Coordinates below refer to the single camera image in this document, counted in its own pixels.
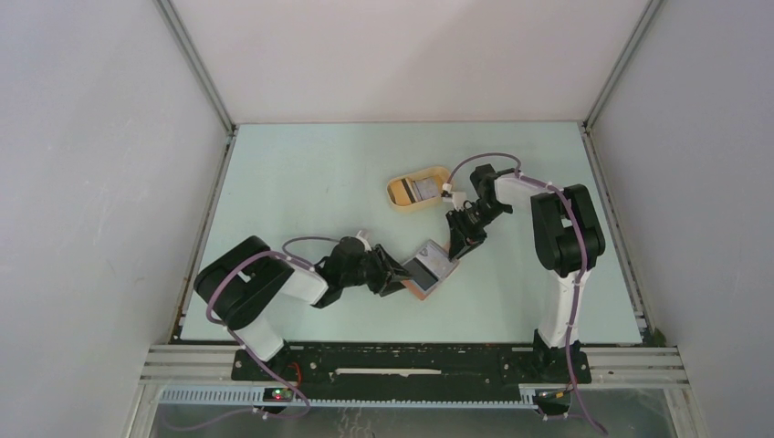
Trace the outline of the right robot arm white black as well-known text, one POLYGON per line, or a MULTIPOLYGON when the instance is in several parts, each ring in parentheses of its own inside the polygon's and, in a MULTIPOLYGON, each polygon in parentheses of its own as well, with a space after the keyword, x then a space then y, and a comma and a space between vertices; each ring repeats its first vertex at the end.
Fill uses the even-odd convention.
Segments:
POLYGON ((540 380, 554 381, 568 368, 560 349, 568 351, 578 340, 583 289, 606 248, 590 192, 582 184, 559 187, 516 169, 497 172, 490 165, 476 167, 470 180, 474 201, 454 191, 451 181, 441 186, 442 198, 452 205, 445 215, 448 256, 458 260, 481 246, 486 227, 500 215, 512 214, 517 206, 529 209, 537 258, 556 283, 537 328, 545 348, 532 354, 530 367, 540 380))

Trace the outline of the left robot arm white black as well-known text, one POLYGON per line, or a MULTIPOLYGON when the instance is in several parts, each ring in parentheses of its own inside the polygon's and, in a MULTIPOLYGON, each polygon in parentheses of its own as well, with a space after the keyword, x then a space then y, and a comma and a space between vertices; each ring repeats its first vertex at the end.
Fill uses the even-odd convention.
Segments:
POLYGON ((324 308, 349 287, 367 287, 386 297, 404 289, 413 277, 382 245, 370 244, 363 235, 344 236, 333 244, 328 255, 312 263, 287 249, 275 251, 252 235, 194 280, 193 289, 206 304, 206 318, 248 351, 254 369, 267 380, 281 378, 288 368, 289 346, 267 316, 276 297, 324 308))

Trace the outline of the brown leather card holder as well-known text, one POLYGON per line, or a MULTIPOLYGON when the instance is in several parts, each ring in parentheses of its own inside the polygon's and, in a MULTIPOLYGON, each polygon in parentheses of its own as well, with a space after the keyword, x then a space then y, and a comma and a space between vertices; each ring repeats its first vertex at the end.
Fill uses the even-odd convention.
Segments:
MULTIPOLYGON (((410 258, 409 258, 407 261, 409 261, 409 260, 410 260, 410 259, 412 259, 412 258, 415 258, 415 255, 416 255, 417 251, 416 251, 416 252, 415 252, 415 253, 414 253, 414 254, 413 254, 413 255, 412 255, 412 256, 411 256, 411 257, 410 257, 410 258)), ((419 300, 426 300, 426 299, 427 299, 427 298, 428 298, 428 297, 429 297, 429 296, 430 296, 430 295, 431 295, 431 294, 432 294, 432 293, 433 293, 433 292, 434 292, 434 291, 435 291, 437 288, 439 288, 439 287, 441 286, 441 284, 442 284, 442 283, 444 283, 444 282, 445 282, 445 280, 446 280, 446 279, 448 279, 449 277, 447 277, 447 278, 443 278, 443 279, 439 279, 439 282, 437 283, 437 285, 436 285, 436 286, 435 286, 435 287, 434 287, 434 288, 433 288, 433 289, 432 289, 432 290, 431 290, 431 291, 430 291, 428 294, 424 294, 424 293, 420 292, 420 291, 419 291, 419 290, 418 290, 418 289, 415 287, 415 285, 414 285, 414 284, 413 284, 413 283, 412 283, 410 280, 408 280, 408 281, 405 281, 405 282, 404 282, 404 284, 405 284, 405 288, 406 288, 407 290, 409 290, 409 291, 410 291, 410 292, 411 292, 411 293, 412 293, 412 294, 413 294, 413 295, 414 295, 416 298, 418 298, 419 300)))

